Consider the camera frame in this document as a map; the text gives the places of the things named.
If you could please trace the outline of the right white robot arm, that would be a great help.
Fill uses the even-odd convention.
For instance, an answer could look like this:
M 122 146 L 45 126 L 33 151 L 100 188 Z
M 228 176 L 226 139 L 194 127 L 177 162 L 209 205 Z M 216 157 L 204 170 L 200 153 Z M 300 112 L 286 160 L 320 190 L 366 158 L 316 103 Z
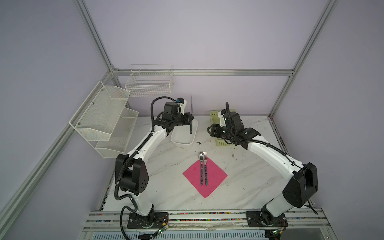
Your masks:
M 260 217 L 264 226 L 274 225 L 284 212 L 292 208 L 301 208 L 318 191 L 318 171 L 314 164 L 304 164 L 292 158 L 270 144 L 257 130 L 245 128 L 238 113 L 221 110 L 217 115 L 219 123 L 207 128 L 210 136 L 256 154 L 287 181 L 282 192 L 262 207 Z

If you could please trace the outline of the spoon with teal handle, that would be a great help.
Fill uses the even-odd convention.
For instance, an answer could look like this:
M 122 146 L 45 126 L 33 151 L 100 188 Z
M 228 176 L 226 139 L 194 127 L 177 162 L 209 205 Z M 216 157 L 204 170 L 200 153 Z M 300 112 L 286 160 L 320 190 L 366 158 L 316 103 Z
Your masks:
M 201 186 L 204 184 L 204 160 L 205 160 L 205 154 L 204 152 L 200 152 L 199 161 L 201 164 Z

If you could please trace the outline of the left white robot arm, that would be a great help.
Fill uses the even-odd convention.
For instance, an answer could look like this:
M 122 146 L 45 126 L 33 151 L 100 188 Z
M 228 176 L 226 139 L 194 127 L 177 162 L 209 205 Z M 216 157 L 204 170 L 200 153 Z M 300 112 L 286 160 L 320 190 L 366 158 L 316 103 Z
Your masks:
M 114 198 L 128 198 L 133 208 L 128 210 L 142 218 L 146 225 L 154 221 L 154 205 L 144 196 L 149 183 L 146 161 L 159 144 L 178 126 L 190 127 L 193 132 L 194 116 L 185 111 L 183 98 L 158 97 L 151 103 L 151 128 L 148 134 L 128 154 L 120 154 L 115 161 Z

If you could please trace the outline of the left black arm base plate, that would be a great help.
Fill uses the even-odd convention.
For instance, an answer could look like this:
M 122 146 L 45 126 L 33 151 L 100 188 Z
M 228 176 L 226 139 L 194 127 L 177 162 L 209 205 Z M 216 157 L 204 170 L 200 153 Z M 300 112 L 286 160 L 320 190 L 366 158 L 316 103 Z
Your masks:
M 130 213 L 126 227 L 128 229 L 159 229 L 167 223 L 169 213 L 153 212 L 148 216 L 141 216 L 136 213 Z

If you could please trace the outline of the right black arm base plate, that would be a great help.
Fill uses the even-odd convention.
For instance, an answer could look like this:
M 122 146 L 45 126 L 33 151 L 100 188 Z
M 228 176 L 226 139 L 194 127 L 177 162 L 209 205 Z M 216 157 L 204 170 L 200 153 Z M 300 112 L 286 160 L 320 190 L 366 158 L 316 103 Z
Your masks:
M 274 217 L 263 211 L 247 211 L 246 220 L 249 227 L 286 227 L 288 225 L 284 214 Z

